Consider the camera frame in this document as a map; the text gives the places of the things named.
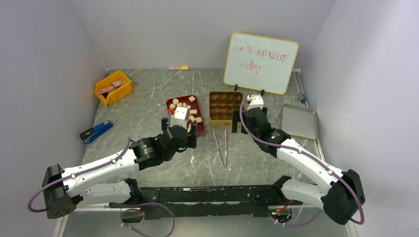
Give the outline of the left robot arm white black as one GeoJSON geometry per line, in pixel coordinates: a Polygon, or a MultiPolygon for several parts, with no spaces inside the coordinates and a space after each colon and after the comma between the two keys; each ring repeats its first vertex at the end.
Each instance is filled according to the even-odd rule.
{"type": "Polygon", "coordinates": [[[112,177],[144,170],[170,161],[175,154],[197,146],[197,125],[172,125],[155,137],[128,141],[126,147],[106,158],[77,167],[55,164],[46,169],[42,187],[48,219],[70,214],[77,206],[113,202],[136,207],[144,201],[137,181],[127,178],[106,184],[112,177]]]}

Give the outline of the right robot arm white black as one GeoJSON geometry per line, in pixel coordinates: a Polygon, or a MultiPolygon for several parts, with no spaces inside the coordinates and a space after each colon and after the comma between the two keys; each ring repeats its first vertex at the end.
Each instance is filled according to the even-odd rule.
{"type": "Polygon", "coordinates": [[[289,176],[282,176],[273,184],[272,200],[279,205],[297,200],[319,208],[335,223],[345,225],[351,221],[362,225],[365,194],[360,175],[349,169],[343,171],[313,155],[281,129],[273,128],[267,120],[266,107],[233,112],[232,132],[248,134],[258,147],[297,168],[314,184],[306,184],[289,176]]]}

